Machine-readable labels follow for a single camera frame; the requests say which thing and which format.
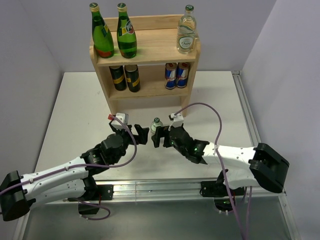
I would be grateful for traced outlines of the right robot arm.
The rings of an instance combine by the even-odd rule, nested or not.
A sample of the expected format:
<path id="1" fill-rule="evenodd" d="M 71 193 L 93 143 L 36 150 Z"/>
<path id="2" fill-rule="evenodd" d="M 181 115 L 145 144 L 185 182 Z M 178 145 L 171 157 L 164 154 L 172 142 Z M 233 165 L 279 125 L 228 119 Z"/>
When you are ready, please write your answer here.
<path id="1" fill-rule="evenodd" d="M 173 147 L 194 164 L 219 164 L 225 170 L 216 183 L 222 195 L 242 187 L 262 187 L 272 193 L 282 193 L 289 162 L 265 143 L 254 147 L 232 147 L 193 139 L 182 127 L 158 127 L 152 136 L 154 147 L 164 139 L 165 148 Z"/>

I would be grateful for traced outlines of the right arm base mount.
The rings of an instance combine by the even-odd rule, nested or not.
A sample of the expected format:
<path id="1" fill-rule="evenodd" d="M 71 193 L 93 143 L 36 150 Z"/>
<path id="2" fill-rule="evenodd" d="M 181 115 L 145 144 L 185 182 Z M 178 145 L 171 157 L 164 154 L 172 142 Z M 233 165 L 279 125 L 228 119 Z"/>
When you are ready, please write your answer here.
<path id="1" fill-rule="evenodd" d="M 228 215 L 233 212 L 233 207 L 227 193 L 226 186 L 223 183 L 216 181 L 201 181 L 199 194 L 204 198 L 213 198 L 215 208 L 218 213 Z M 241 203 L 245 200 L 247 187 L 239 187 L 235 190 L 230 190 L 233 204 L 236 206 L 236 196 L 242 196 Z"/>

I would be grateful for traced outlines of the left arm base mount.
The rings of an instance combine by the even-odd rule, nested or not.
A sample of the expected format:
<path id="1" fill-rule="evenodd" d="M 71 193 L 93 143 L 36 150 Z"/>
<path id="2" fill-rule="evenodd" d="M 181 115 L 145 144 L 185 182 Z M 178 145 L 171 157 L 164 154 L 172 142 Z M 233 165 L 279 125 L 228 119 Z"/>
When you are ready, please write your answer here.
<path id="1" fill-rule="evenodd" d="M 96 189 L 87 191 L 81 197 L 69 197 L 68 202 L 78 203 L 78 213 L 81 218 L 88 221 L 105 220 L 111 215 L 111 211 L 102 205 L 102 201 L 112 200 L 114 186 L 112 184 L 97 185 Z M 103 217 L 91 217 L 96 215 L 100 209 L 106 210 L 107 215 Z"/>

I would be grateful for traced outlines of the green bottle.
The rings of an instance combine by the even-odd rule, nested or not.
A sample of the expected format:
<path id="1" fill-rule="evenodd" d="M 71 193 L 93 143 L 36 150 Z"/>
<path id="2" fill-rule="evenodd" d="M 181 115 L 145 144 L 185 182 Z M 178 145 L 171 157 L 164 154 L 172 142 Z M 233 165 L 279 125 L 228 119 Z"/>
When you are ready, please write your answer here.
<path id="1" fill-rule="evenodd" d="M 102 18 L 99 5 L 92 2 L 89 8 L 92 17 L 92 40 L 96 52 L 101 58 L 111 58 L 115 52 L 111 32 Z"/>
<path id="2" fill-rule="evenodd" d="M 117 5 L 118 25 L 117 43 L 121 55 L 126 59 L 134 58 L 137 54 L 137 37 L 127 13 L 127 6 L 121 2 Z"/>

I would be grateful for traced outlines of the black gold can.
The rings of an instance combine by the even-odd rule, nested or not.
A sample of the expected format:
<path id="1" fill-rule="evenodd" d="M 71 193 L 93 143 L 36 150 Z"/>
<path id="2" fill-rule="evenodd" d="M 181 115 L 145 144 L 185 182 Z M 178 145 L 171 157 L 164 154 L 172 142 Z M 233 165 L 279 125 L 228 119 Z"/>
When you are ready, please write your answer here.
<path id="1" fill-rule="evenodd" d="M 109 67 L 114 87 L 117 91 L 124 91 L 127 88 L 125 73 L 122 65 Z"/>
<path id="2" fill-rule="evenodd" d="M 124 71 L 129 90 L 133 93 L 138 92 L 141 89 L 138 66 L 125 65 Z"/>

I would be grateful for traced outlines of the black gold can front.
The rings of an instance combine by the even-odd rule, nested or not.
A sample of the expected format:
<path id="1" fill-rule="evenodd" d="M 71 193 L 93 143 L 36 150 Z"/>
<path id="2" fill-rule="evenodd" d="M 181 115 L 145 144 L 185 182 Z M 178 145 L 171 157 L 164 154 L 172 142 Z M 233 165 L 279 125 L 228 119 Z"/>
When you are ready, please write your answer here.
<path id="1" fill-rule="evenodd" d="M 129 90 L 133 93 L 138 92 L 141 89 L 138 66 L 125 65 L 124 71 Z"/>

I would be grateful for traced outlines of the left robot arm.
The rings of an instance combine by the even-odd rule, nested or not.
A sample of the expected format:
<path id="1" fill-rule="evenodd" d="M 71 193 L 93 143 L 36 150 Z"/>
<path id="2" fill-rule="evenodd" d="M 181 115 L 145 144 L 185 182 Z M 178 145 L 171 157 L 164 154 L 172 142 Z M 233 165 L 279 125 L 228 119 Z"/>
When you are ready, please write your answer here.
<path id="1" fill-rule="evenodd" d="M 88 201 L 96 197 L 98 188 L 94 175 L 110 168 L 119 168 L 119 160 L 126 155 L 128 146 L 146 145 L 148 127 L 135 124 L 121 129 L 112 127 L 113 133 L 94 148 L 59 166 L 20 175 L 8 173 L 0 184 L 0 209 L 5 222 L 17 220 L 32 208 L 60 199 Z"/>

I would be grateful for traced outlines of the large clear soda water bottle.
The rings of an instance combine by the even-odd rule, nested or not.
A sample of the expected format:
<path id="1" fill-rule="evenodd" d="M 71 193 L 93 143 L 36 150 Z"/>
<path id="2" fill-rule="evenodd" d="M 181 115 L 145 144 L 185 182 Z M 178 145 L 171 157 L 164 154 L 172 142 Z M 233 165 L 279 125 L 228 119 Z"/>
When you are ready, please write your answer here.
<path id="1" fill-rule="evenodd" d="M 185 6 L 184 15 L 177 25 L 176 48 L 182 54 L 191 52 L 197 38 L 197 21 L 194 17 L 194 6 Z"/>

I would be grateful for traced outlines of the small clear glass bottle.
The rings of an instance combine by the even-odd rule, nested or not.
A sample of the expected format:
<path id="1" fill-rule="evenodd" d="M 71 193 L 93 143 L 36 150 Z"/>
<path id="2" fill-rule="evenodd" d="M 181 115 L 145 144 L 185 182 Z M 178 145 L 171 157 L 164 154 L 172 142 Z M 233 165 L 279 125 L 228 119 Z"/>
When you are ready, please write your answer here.
<path id="1" fill-rule="evenodd" d="M 163 127 L 163 123 L 160 118 L 155 117 L 153 122 L 150 125 L 150 134 L 153 136 L 156 133 L 157 127 Z"/>

